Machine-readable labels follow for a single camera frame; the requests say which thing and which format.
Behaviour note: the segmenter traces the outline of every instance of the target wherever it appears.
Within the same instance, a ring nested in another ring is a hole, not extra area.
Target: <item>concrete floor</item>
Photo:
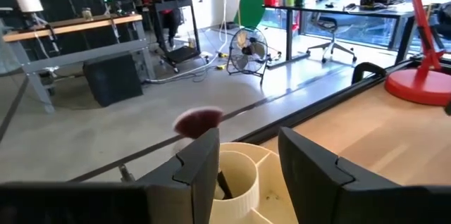
[[[267,30],[264,34],[270,46],[284,49],[285,33]],[[217,31],[201,31],[199,37],[204,51],[214,53],[221,45]],[[324,41],[303,36],[296,37],[295,43],[297,49],[306,49]],[[362,54],[359,62],[391,66],[395,59],[385,55],[387,51],[362,46],[355,46],[355,50]],[[310,59],[267,70],[262,87],[260,79],[254,76],[229,76],[226,71],[210,70],[203,80],[202,77],[194,79],[199,82],[189,79],[150,85],[144,89],[144,96],[107,108],[99,108],[95,103],[85,78],[68,79],[57,83],[54,114],[44,112],[28,86],[0,143],[0,182],[69,180],[175,136],[172,123],[189,108],[220,106],[225,113],[230,113],[273,97],[272,102],[221,123],[221,141],[232,141],[350,84],[351,66],[323,65],[317,61],[320,58],[321,51],[314,51]],[[346,54],[337,53],[334,59],[350,62]],[[203,61],[197,60],[180,68],[186,71],[201,64]],[[160,77],[173,75],[168,66],[156,63],[155,68]],[[8,110],[22,78],[22,75],[0,78],[1,112]],[[173,145],[169,145],[129,162],[127,167],[139,178],[169,159],[172,150]],[[92,180],[118,181],[119,178],[119,172],[112,170]]]

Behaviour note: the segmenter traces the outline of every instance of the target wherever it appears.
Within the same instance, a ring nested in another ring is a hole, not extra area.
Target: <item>lamp base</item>
[[[445,106],[451,101],[451,75],[417,69],[391,73],[385,89],[401,99],[418,104]]]

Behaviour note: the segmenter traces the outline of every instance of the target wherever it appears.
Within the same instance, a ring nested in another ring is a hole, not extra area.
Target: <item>red brush head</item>
[[[218,127],[223,111],[218,107],[192,108],[178,116],[174,122],[174,130],[178,134],[197,139],[211,128]]]

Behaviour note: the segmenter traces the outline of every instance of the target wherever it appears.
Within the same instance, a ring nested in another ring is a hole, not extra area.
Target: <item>makeup brush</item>
[[[218,127],[222,116],[223,111],[219,107],[214,106],[191,108],[178,116],[174,121],[173,129],[178,134],[189,139],[180,140],[175,144],[174,154],[185,148],[193,140],[201,137],[211,128]],[[232,193],[221,169],[218,170],[215,199],[232,199]]]

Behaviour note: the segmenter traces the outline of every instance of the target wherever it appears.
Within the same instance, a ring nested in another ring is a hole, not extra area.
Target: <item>desk fan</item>
[[[265,36],[255,27],[244,27],[233,36],[229,47],[227,72],[229,75],[243,73],[260,77],[263,83],[266,63],[268,62],[268,44]],[[229,70],[232,64],[234,71]]]

